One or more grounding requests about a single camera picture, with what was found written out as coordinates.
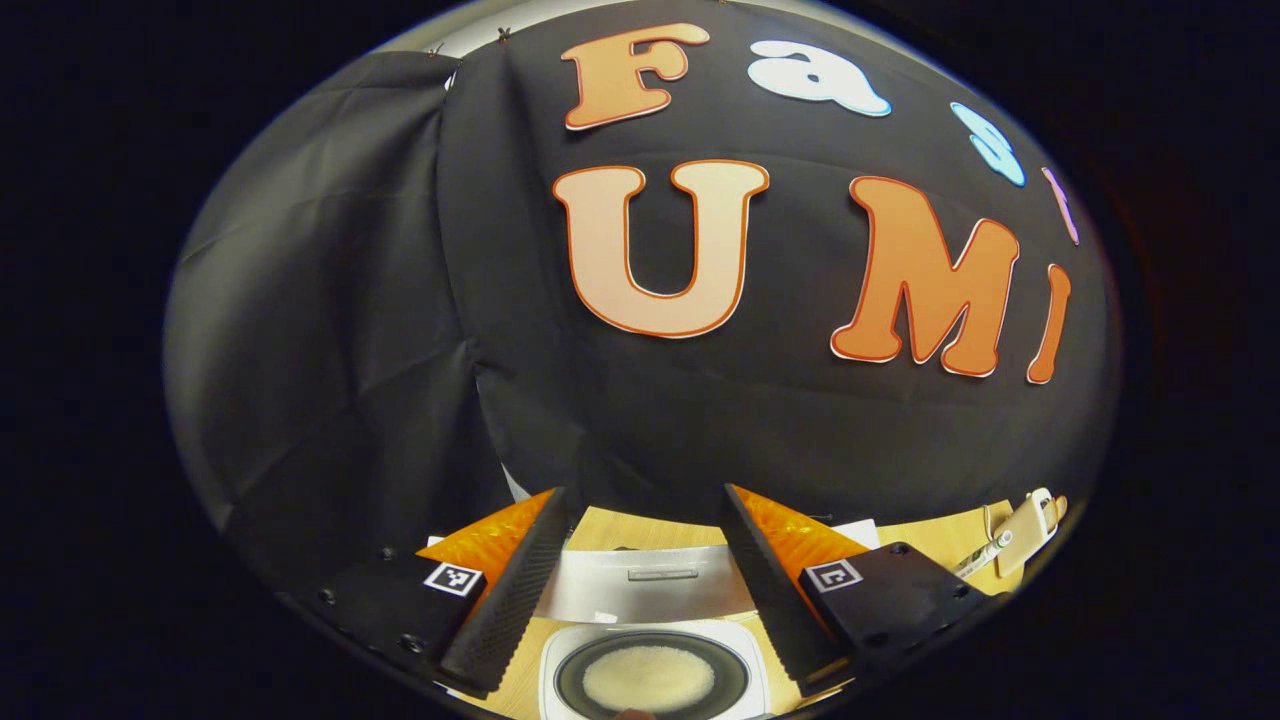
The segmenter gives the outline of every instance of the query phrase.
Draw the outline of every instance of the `marker pen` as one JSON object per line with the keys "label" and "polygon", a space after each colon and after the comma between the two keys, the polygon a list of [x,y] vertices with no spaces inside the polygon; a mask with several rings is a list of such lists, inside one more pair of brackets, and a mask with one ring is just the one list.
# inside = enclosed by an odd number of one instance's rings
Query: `marker pen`
{"label": "marker pen", "polygon": [[961,579],[973,575],[978,570],[986,568],[988,562],[995,560],[996,556],[1000,555],[1000,551],[1009,547],[1009,543],[1011,542],[1014,542],[1012,530],[1000,533],[1000,537],[979,547],[973,555],[965,557],[959,565],[956,565],[954,573]]}

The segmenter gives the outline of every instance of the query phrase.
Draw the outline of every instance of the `light blue letter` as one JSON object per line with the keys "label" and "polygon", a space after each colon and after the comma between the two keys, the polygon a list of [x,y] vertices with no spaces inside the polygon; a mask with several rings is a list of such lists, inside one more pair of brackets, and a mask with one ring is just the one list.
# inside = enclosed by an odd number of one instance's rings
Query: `light blue letter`
{"label": "light blue letter", "polygon": [[1009,182],[1018,187],[1027,184],[1027,176],[1023,174],[1023,167],[1018,164],[1018,158],[1014,158],[1014,146],[1005,140],[1005,136],[996,129],[996,126],[988,123],[986,118],[959,102],[951,104],[951,111],[973,133],[969,136],[969,140],[973,141],[973,146],[978,149],[978,154],[991,165],[992,170],[1005,176],[1009,178]]}

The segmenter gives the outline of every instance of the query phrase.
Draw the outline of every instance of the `letter m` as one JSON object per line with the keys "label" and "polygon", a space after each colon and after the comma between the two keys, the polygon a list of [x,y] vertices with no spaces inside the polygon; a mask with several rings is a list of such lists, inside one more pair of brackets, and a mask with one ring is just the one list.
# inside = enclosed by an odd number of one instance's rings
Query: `letter m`
{"label": "letter m", "polygon": [[959,322],[960,332],[942,351],[942,366],[975,378],[993,373],[1018,238],[1000,223],[980,219],[952,263],[923,192],[895,179],[863,177],[849,193],[870,215],[867,274],[854,319],[831,336],[831,351],[867,363],[896,357],[902,340],[893,323],[905,296],[916,364],[933,357]]}

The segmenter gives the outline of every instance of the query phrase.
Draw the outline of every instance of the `black cloth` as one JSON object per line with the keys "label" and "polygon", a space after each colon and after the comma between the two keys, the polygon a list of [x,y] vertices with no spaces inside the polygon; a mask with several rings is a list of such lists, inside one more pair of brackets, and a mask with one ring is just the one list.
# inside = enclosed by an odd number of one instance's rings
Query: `black cloth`
{"label": "black cloth", "polygon": [[[586,132],[573,45],[689,22],[689,73],[655,114]],[[892,113],[772,94],[750,45],[790,40],[856,63]],[[445,81],[457,70],[445,91]],[[950,102],[992,120],[1027,176],[992,172]],[[689,340],[622,332],[570,278],[562,174],[640,168],[637,282],[689,282],[684,161],[763,165],[733,316]],[[425,543],[527,491],[579,506],[714,523],[735,482],[832,523],[918,520],[1041,486],[1088,493],[1117,393],[1119,315],[1103,247],[1065,173],[1066,234],[1037,143],[998,108],[891,49],[771,9],[696,0],[609,5],[520,28],[463,61],[355,61],[276,119],[228,172],[182,254],[166,323],[174,432],[215,523],[259,573],[310,583],[384,544]],[[974,223],[1020,242],[984,379],[836,357],[867,265],[859,176],[925,192],[952,258]],[[1073,284],[1056,374],[1025,379]],[[897,332],[908,341],[905,313]]]}

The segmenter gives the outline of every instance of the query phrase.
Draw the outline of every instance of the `screw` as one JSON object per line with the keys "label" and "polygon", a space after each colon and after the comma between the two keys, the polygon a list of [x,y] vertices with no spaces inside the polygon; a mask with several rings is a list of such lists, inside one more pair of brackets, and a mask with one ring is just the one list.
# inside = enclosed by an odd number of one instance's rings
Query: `screw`
{"label": "screw", "polygon": [[416,635],[411,635],[408,633],[401,635],[401,639],[399,639],[399,646],[402,648],[412,652],[413,655],[422,655],[422,646],[425,643],[422,643],[422,638],[419,638]]}

